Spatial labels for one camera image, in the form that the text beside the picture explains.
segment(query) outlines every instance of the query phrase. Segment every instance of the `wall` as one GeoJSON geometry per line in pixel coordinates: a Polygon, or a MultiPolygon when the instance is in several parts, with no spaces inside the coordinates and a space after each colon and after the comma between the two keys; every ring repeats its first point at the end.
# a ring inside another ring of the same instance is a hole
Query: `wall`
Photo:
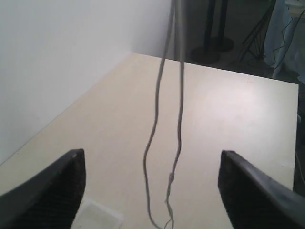
{"type": "Polygon", "coordinates": [[[169,6],[0,1],[0,164],[130,52],[160,56],[169,6]]]}

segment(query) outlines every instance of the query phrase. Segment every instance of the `table surface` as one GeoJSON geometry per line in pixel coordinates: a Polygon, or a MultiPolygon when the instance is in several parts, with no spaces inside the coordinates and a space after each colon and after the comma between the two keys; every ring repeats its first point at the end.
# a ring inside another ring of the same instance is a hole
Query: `table surface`
{"type": "MultiPolygon", "coordinates": [[[[130,55],[0,166],[0,194],[72,148],[84,148],[85,195],[124,215],[122,229],[153,228],[146,212],[143,152],[154,115],[160,59],[130,55]]],[[[175,228],[231,228],[218,188],[221,150],[234,150],[293,187],[298,85],[187,64],[183,147],[172,187],[175,228]]],[[[164,204],[177,149],[179,64],[167,61],[160,117],[148,156],[152,214],[164,204]]]]}

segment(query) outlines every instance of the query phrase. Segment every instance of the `white wall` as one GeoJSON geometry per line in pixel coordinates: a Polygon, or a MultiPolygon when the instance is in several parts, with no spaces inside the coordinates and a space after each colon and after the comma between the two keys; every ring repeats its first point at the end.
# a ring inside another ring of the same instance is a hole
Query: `white wall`
{"type": "Polygon", "coordinates": [[[0,1],[0,164],[130,52],[160,56],[169,7],[170,0],[0,1]]]}

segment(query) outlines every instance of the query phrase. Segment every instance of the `black base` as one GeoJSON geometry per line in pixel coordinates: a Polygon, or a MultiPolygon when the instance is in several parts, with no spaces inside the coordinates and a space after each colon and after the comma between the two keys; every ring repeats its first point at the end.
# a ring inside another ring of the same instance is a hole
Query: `black base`
{"type": "Polygon", "coordinates": [[[217,50],[204,51],[203,47],[195,48],[191,51],[191,60],[195,64],[212,64],[220,59],[220,53],[217,50]]]}
{"type": "Polygon", "coordinates": [[[224,37],[223,42],[219,46],[218,37],[212,37],[211,45],[220,52],[228,52],[234,48],[234,41],[230,38],[224,37]]]}

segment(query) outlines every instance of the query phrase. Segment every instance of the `floor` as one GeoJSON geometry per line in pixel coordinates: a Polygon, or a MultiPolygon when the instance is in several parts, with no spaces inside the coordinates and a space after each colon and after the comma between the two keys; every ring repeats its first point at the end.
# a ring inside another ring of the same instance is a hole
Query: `floor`
{"type": "MultiPolygon", "coordinates": [[[[212,36],[216,36],[218,33],[220,3],[221,1],[217,0],[212,36]]],[[[198,46],[202,46],[203,44],[207,4],[207,0],[187,1],[186,60],[190,63],[194,63],[190,58],[191,50],[198,46]]],[[[273,72],[272,69],[263,61],[253,60],[252,56],[249,54],[245,56],[242,62],[237,61],[243,40],[263,16],[269,4],[269,0],[229,0],[225,36],[234,40],[235,47],[229,52],[222,53],[221,58],[217,63],[209,64],[207,66],[261,77],[271,77],[273,72]]],[[[286,68],[283,68],[278,75],[278,80],[299,84],[299,98],[304,99],[305,101],[305,87],[304,84],[301,84],[298,81],[297,77],[298,75],[295,72],[291,72],[286,68]]],[[[302,167],[301,171],[305,176],[305,122],[298,125],[297,138],[296,151],[298,153],[298,158],[300,159],[300,164],[302,167]]],[[[305,181],[301,176],[300,167],[297,160],[295,163],[294,191],[305,197],[305,181]]]]}

